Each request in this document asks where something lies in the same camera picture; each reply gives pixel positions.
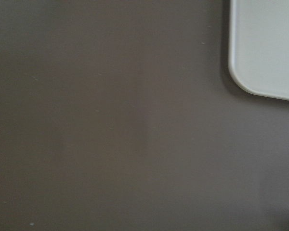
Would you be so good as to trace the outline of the cream rabbit tray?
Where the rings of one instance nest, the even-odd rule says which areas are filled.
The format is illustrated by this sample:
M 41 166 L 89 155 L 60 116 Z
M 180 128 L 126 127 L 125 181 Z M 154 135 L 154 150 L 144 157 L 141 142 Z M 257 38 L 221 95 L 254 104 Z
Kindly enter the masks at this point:
M 289 101 L 289 0 L 232 0 L 228 68 L 258 96 Z

